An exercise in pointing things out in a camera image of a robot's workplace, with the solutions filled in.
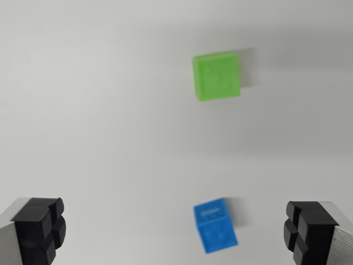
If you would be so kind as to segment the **gripper right finger with silver black pad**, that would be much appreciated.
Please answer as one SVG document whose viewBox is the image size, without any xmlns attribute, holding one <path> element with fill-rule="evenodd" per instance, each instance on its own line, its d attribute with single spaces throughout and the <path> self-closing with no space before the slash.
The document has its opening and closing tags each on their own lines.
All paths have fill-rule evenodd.
<svg viewBox="0 0 353 265">
<path fill-rule="evenodd" d="M 286 206 L 284 241 L 295 264 L 352 264 L 352 221 L 332 202 Z"/>
</svg>

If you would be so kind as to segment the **gripper left finger with silver black pad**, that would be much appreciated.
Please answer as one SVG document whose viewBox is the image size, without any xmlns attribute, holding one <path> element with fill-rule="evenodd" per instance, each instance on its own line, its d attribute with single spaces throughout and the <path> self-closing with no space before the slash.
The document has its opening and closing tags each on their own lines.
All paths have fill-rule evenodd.
<svg viewBox="0 0 353 265">
<path fill-rule="evenodd" d="M 63 245 L 61 198 L 17 198 L 1 213 L 1 264 L 52 264 Z"/>
</svg>

